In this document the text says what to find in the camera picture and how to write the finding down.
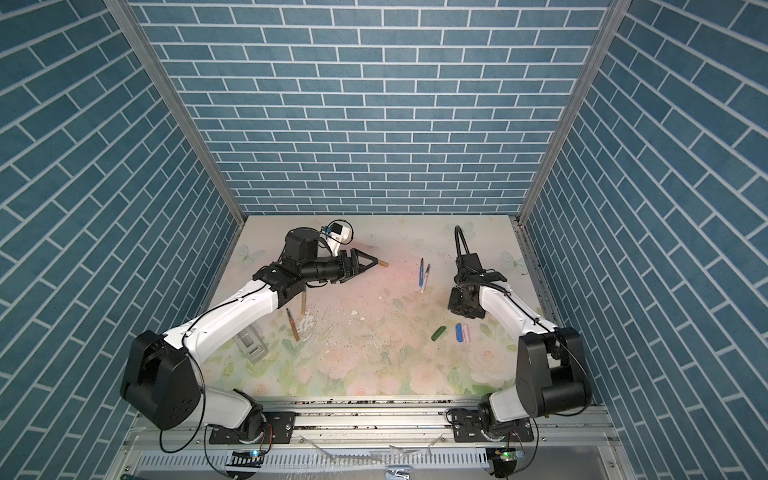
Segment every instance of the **blue brick wall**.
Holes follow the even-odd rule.
[[[608,0],[132,2],[244,210],[514,214]]]
[[[0,2],[0,478],[103,475],[235,228],[101,0]]]
[[[765,2],[634,0],[528,225],[643,478],[766,477],[767,71]]]

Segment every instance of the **robotic arm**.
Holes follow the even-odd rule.
[[[585,407],[592,390],[576,330],[541,318],[511,290],[503,275],[483,269],[477,253],[469,253],[461,227],[455,228],[454,237],[458,273],[449,310],[468,318],[483,318],[490,312],[519,338],[515,388],[483,399],[478,406],[483,430],[503,436],[513,420]],[[559,365],[550,366],[550,360]]]
[[[303,292],[307,282],[344,283],[378,263],[386,265],[354,248],[349,254],[340,250],[353,234],[340,222],[321,231],[291,230],[280,258],[261,267],[234,295],[163,335],[148,330],[137,336],[125,366],[122,397],[160,430],[198,415],[200,422],[232,429],[242,442],[258,438],[263,431],[261,405],[244,392],[205,386],[200,364],[257,319]],[[318,257],[319,247],[331,255]],[[201,393],[203,408],[198,409]]]

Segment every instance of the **tabletop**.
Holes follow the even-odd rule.
[[[295,227],[321,228],[336,217],[249,217],[219,282],[211,305],[250,280],[280,255]],[[357,248],[389,263],[343,284],[308,289],[256,321],[266,357],[249,361],[231,340],[204,364],[206,383],[242,389],[254,397],[462,396],[482,395],[515,383],[517,339],[499,323],[467,319],[448,311],[456,275],[456,224],[486,269],[507,277],[512,289],[541,313],[533,284],[506,216],[345,217]],[[431,265],[419,292],[419,262]],[[286,307],[299,330],[293,337]],[[459,343],[456,323],[469,341]],[[432,334],[445,332],[432,341]]]

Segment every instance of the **black mounting plate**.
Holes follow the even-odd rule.
[[[273,445],[290,443],[290,438],[293,434],[293,423],[296,421],[296,413],[264,412],[264,417],[266,418],[266,423],[272,425]],[[269,444],[267,440],[268,439],[265,440],[264,445]],[[240,443],[237,440],[237,435],[235,435],[234,430],[225,429],[221,426],[211,429],[208,443],[211,445],[252,445]]]
[[[483,435],[480,426],[480,415],[477,412],[460,410],[457,412],[448,412],[448,420],[453,424],[453,441],[456,443],[476,443],[488,442],[488,438]],[[512,428],[520,435],[521,442],[533,442],[533,430],[531,429],[530,419],[512,420]],[[512,433],[505,435],[499,442],[517,442],[518,438]]]

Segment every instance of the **table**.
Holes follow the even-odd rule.
[[[219,303],[262,265],[277,259],[286,233],[320,228],[335,217],[249,217],[213,296]],[[269,350],[250,362],[233,340],[203,365],[207,384],[242,389],[254,397],[462,396],[513,386],[517,339],[498,322],[466,319],[447,310],[456,274],[453,228],[464,230],[483,267],[507,277],[512,289],[541,313],[510,221],[506,216],[352,216],[357,248],[389,262],[347,283],[308,289],[286,306],[300,333],[293,338],[286,306],[257,320]],[[419,260],[432,265],[419,292]],[[466,323],[470,342],[458,343],[455,324]],[[440,327],[446,331],[433,342]]]

